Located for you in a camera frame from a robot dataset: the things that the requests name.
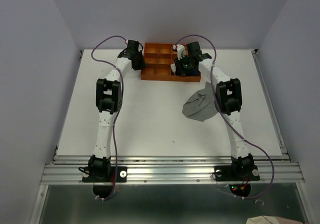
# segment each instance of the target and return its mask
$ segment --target orange compartment tray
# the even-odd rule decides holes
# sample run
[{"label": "orange compartment tray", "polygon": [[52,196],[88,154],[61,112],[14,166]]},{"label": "orange compartment tray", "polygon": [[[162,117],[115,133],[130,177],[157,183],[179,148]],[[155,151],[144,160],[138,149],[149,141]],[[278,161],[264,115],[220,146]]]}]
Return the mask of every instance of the orange compartment tray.
[{"label": "orange compartment tray", "polygon": [[171,71],[170,65],[177,58],[171,43],[146,43],[144,45],[144,60],[146,68],[141,71],[141,80],[172,81],[198,83],[200,76],[178,76]]}]

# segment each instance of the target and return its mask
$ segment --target light gray wall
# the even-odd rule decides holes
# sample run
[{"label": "light gray wall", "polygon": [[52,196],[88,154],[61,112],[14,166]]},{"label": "light gray wall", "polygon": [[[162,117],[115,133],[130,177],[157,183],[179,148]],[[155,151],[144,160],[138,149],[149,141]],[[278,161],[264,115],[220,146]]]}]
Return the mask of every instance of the light gray wall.
[{"label": "light gray wall", "polygon": [[288,0],[258,51],[285,144],[320,220],[320,0]]},{"label": "light gray wall", "polygon": [[53,0],[0,0],[0,223],[29,223],[79,50]]},{"label": "light gray wall", "polygon": [[[203,34],[219,48],[258,48],[286,0],[54,0],[81,49],[105,37],[174,43]],[[123,47],[112,40],[105,47]]]}]

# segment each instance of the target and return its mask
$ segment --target purple cable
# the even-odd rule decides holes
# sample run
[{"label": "purple cable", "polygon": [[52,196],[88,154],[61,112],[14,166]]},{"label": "purple cable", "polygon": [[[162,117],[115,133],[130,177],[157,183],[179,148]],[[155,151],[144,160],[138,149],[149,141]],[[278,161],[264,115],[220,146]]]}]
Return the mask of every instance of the purple cable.
[{"label": "purple cable", "polygon": [[[104,42],[108,41],[109,39],[111,38],[122,38],[124,41],[127,41],[124,37],[120,36],[120,35],[113,35],[113,36],[110,36],[108,37],[107,39],[104,39],[103,41],[101,41],[98,45],[96,45],[95,48],[93,48],[92,52],[91,52],[91,58],[93,60],[95,60],[96,62],[101,62],[101,63],[106,63],[106,64],[109,64],[111,65],[112,67],[114,67],[120,74],[120,78],[121,78],[121,85],[122,85],[122,89],[121,89],[121,93],[122,93],[122,96],[124,95],[124,77],[121,73],[121,70],[117,68],[116,65],[112,64],[111,62],[109,61],[106,61],[106,60],[100,60],[100,59],[96,59],[94,58],[94,52],[95,50]],[[114,151],[115,151],[115,173],[114,173],[114,184],[113,184],[113,187],[112,187],[112,190],[110,192],[110,194],[102,199],[102,198],[99,198],[99,200],[101,201],[107,201],[109,200],[113,193],[115,192],[115,189],[116,189],[116,183],[117,183],[117,175],[118,175],[118,149],[117,149],[117,143],[116,143],[116,135],[115,135],[115,127],[116,127],[116,120],[119,116],[119,113],[120,113],[120,110],[118,111],[118,113],[116,114],[115,118],[114,118],[114,121],[113,121],[113,127],[112,127],[112,136],[113,136],[113,143],[114,143]]]},{"label": "purple cable", "polygon": [[213,92],[214,103],[215,103],[216,109],[217,109],[217,111],[220,113],[220,115],[221,115],[221,117],[223,118],[224,122],[225,122],[225,123],[234,131],[234,133],[237,134],[244,142],[246,142],[246,143],[248,143],[249,145],[251,145],[251,146],[259,149],[260,151],[262,151],[262,152],[265,154],[265,156],[268,158],[268,160],[270,161],[271,168],[272,168],[272,177],[271,177],[270,183],[269,183],[269,185],[267,186],[267,188],[266,188],[265,190],[263,190],[262,192],[260,192],[259,194],[257,194],[257,195],[253,195],[253,196],[249,196],[249,197],[240,197],[240,196],[239,196],[239,198],[243,198],[243,199],[254,199],[254,198],[258,198],[258,197],[262,196],[263,194],[265,194],[265,193],[271,188],[271,186],[272,186],[272,184],[273,184],[273,182],[274,182],[274,179],[275,179],[275,166],[274,166],[274,163],[273,163],[271,157],[268,155],[268,153],[267,153],[265,150],[263,150],[260,146],[257,146],[257,145],[255,145],[255,144],[251,143],[250,141],[246,140],[246,139],[229,123],[228,119],[227,119],[227,118],[223,115],[223,113],[221,112],[221,109],[220,109],[220,106],[219,106],[219,103],[218,103],[218,100],[217,100],[217,96],[216,96],[216,90],[215,90],[215,85],[214,85],[214,80],[213,80],[213,75],[212,75],[213,70],[214,70],[214,67],[215,67],[215,62],[216,62],[216,59],[217,59],[217,50],[216,50],[216,47],[214,46],[214,44],[213,44],[208,38],[206,38],[206,37],[204,37],[204,36],[202,36],[202,35],[191,34],[191,35],[187,35],[187,36],[181,38],[180,40],[178,40],[175,45],[177,45],[181,40],[183,40],[183,39],[185,39],[185,38],[187,38],[187,37],[200,37],[200,38],[203,38],[203,39],[207,40],[207,41],[211,44],[211,46],[212,46],[212,48],[213,48],[213,50],[214,50],[214,59],[213,59],[213,61],[212,61],[212,66],[211,66],[211,70],[210,70],[210,82],[211,82],[211,88],[212,88],[212,92]]}]

